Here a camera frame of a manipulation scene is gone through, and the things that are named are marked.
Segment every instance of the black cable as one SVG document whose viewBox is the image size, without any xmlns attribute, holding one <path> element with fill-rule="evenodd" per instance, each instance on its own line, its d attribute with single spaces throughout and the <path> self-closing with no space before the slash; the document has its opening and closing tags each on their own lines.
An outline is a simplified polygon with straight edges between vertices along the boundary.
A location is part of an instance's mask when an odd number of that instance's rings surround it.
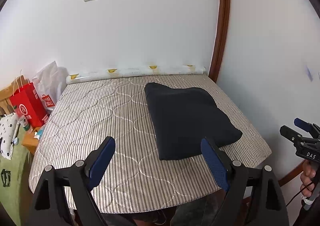
<svg viewBox="0 0 320 226">
<path fill-rule="evenodd" d="M 313 182 L 309 183 L 307 186 L 303 187 L 302 190 L 300 190 L 295 196 L 292 197 L 292 199 L 287 203 L 286 207 L 293 201 L 295 197 L 297 197 L 305 188 L 313 184 Z"/>
</svg>

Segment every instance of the striped mattress pad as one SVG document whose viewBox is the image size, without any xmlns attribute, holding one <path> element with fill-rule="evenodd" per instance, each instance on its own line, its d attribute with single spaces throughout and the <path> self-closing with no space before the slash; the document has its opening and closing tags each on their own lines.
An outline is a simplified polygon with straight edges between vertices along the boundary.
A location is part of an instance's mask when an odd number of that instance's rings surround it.
<svg viewBox="0 0 320 226">
<path fill-rule="evenodd" d="M 206 75 L 139 76 L 70 84 L 50 115 L 29 176 L 35 191 L 46 165 L 69 167 L 84 160 L 106 136 L 116 152 L 92 196 L 102 213 L 138 213 L 190 202 L 219 189 L 202 155 L 183 160 L 158 158 L 155 131 L 144 87 L 157 82 L 171 88 L 200 87 L 243 132 L 221 149 L 231 160 L 256 167 L 271 150 L 228 96 Z M 69 187 L 70 208 L 76 209 Z"/>
</svg>

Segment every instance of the white plastic bag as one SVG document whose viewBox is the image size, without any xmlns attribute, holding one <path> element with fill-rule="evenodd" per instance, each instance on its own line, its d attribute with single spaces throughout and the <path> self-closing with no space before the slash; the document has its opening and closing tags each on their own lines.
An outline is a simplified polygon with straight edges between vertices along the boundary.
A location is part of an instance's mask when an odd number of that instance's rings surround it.
<svg viewBox="0 0 320 226">
<path fill-rule="evenodd" d="M 58 68 L 56 62 L 52 62 L 39 71 L 32 79 L 33 85 L 41 99 L 41 102 L 50 114 L 62 92 L 66 88 L 66 71 Z"/>
</svg>

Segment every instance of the black folded cloth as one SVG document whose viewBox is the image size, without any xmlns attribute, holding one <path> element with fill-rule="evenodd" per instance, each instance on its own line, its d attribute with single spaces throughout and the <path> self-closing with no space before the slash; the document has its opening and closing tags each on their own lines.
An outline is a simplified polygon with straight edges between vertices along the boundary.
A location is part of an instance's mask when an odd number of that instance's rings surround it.
<svg viewBox="0 0 320 226">
<path fill-rule="evenodd" d="M 180 160 L 201 154 L 200 142 L 205 137 L 222 147 L 242 136 L 204 89 L 173 89 L 152 82 L 145 86 L 144 92 L 160 160 Z"/>
</svg>

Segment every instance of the bottle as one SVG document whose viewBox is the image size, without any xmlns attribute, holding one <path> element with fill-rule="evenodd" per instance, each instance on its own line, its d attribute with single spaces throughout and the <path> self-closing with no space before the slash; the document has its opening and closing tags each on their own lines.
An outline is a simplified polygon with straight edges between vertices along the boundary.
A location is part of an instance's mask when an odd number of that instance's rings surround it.
<svg viewBox="0 0 320 226">
<path fill-rule="evenodd" d="M 20 125 L 23 127 L 23 129 L 30 134 L 33 130 L 32 126 L 28 122 L 28 119 L 25 117 L 24 114 L 22 114 L 21 110 L 17 106 L 13 106 L 14 112 L 18 116 L 18 122 L 20 122 Z"/>
</svg>

